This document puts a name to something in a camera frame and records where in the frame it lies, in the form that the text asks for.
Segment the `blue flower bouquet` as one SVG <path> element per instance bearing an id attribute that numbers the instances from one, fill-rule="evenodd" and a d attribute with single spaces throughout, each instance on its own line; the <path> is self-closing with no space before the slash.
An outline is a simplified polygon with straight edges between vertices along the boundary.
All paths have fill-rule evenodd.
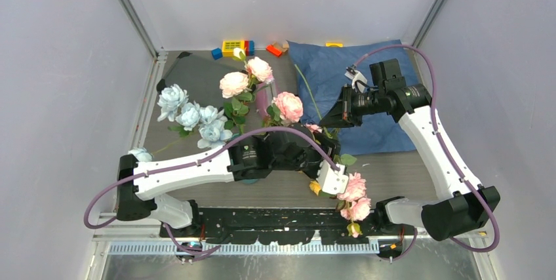
<path id="1" fill-rule="evenodd" d="M 291 62 L 298 66 L 298 96 L 304 106 L 301 122 L 317 124 L 334 108 L 345 86 L 351 86 L 351 79 L 346 77 L 348 67 L 355 65 L 357 71 L 364 75 L 368 82 L 364 94 L 353 91 L 354 100 L 365 96 L 374 97 L 370 65 L 396 60 L 401 76 L 408 86 L 417 85 L 420 81 L 412 62 L 401 41 L 391 40 L 369 45 L 350 47 L 325 47 L 303 43 L 289 42 Z M 340 129 L 338 141 L 342 153 L 365 155 L 371 153 L 394 153 L 414 151 L 415 145 L 401 129 L 391 115 L 374 113 L 364 115 L 361 125 Z"/>

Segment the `pink flower stem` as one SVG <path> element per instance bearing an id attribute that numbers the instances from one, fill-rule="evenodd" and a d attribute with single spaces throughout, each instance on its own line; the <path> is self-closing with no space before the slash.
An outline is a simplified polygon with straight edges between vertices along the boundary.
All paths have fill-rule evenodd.
<path id="1" fill-rule="evenodd" d="M 231 123 L 226 123 L 227 129 L 237 128 L 239 134 L 245 131 L 247 114 L 250 103 L 256 100 L 256 95 L 273 78 L 273 70 L 268 62 L 254 57 L 247 58 L 244 49 L 235 47 L 232 58 L 244 64 L 244 70 L 225 74 L 220 80 L 220 90 L 225 99 L 223 109 Z"/>
<path id="2" fill-rule="evenodd" d="M 336 210 L 349 221 L 347 233 L 353 238 L 362 236 L 359 223 L 370 214 L 371 210 L 371 199 L 367 196 L 366 182 L 359 172 L 349 173 L 349 182 L 344 193 L 331 195 L 323 192 L 322 196 L 338 200 Z"/>
<path id="3" fill-rule="evenodd" d="M 305 75 L 301 72 L 299 66 L 294 64 L 294 67 L 304 82 L 313 103 L 313 107 L 317 111 L 318 118 L 322 118 Z M 265 127 L 278 126 L 279 124 L 287 127 L 293 125 L 294 123 L 300 123 L 304 114 L 303 102 L 299 96 L 296 96 L 291 92 L 280 92 L 277 96 L 273 97 L 269 108 L 271 110 L 271 113 L 268 114 L 270 118 L 265 119 Z M 323 131 L 325 131 L 323 127 L 313 123 L 302 124 L 302 126 L 307 128 L 312 134 L 323 133 Z"/>

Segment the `blue flower stem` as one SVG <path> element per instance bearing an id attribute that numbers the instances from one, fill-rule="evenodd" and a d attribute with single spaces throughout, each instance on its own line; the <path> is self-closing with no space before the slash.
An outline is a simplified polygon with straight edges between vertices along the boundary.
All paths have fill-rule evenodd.
<path id="1" fill-rule="evenodd" d="M 179 139 L 198 134 L 197 147 L 200 150 L 223 146 L 232 139 L 233 133 L 226 128 L 228 118 L 224 110 L 191 101 L 187 90 L 177 84 L 158 92 L 157 106 L 160 109 L 157 122 L 168 121 L 168 129 Z"/>

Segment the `yellow flower stem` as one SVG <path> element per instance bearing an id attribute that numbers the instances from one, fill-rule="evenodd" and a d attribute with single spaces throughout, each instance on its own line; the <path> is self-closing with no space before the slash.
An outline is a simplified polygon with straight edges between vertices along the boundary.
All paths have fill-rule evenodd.
<path id="1" fill-rule="evenodd" d="M 309 183 L 309 189 L 316 195 L 316 196 L 323 196 L 322 188 L 320 184 L 316 180 L 312 180 Z"/>

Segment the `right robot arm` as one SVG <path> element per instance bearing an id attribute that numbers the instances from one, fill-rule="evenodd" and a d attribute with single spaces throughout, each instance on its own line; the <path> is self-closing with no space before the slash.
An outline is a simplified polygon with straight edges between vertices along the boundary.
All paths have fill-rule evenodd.
<path id="1" fill-rule="evenodd" d="M 466 166 L 433 107 L 432 97 L 422 84 L 383 84 L 376 90 L 358 92 L 344 86 L 335 105 L 320 120 L 322 127 L 359 126 L 365 115 L 387 113 L 399 124 L 417 149 L 429 172 L 437 201 L 411 201 L 393 197 L 380 201 L 374 211 L 375 228 L 393 233 L 401 224 L 424 228 L 436 241 L 492 224 L 491 247 L 500 241 L 494 209 L 500 202 L 495 186 L 485 187 Z"/>

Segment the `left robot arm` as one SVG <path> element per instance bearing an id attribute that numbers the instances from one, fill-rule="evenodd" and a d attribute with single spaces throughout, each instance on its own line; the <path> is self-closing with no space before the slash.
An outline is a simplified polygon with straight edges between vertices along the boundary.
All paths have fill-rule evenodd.
<path id="1" fill-rule="evenodd" d="M 248 132 L 204 153 L 164 161 L 139 161 L 133 153 L 119 160 L 116 219 L 152 218 L 186 237 L 201 228 L 194 201 L 179 201 L 169 192 L 201 184 L 264 179 L 274 170 L 304 173 L 327 194 L 344 193 L 346 166 L 333 161 L 334 140 L 314 140 L 306 132 L 266 127 Z"/>

